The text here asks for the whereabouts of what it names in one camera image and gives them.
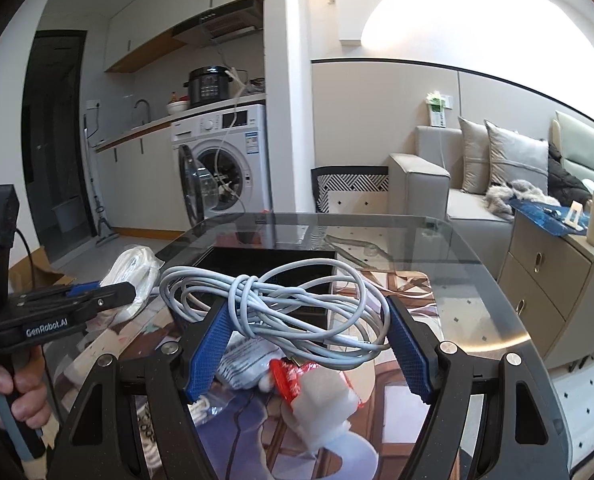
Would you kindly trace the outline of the person's left hand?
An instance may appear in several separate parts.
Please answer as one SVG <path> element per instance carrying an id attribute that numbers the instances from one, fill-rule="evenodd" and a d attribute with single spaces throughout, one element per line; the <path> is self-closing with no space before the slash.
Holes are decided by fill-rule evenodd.
<path id="1" fill-rule="evenodd" d="M 39 347 L 33 347 L 26 366 L 15 376 L 0 365 L 0 395 L 18 392 L 20 397 L 12 402 L 10 410 L 18 422 L 31 429 L 41 429 L 50 420 L 52 410 L 47 402 L 47 388 L 43 382 L 45 360 Z"/>

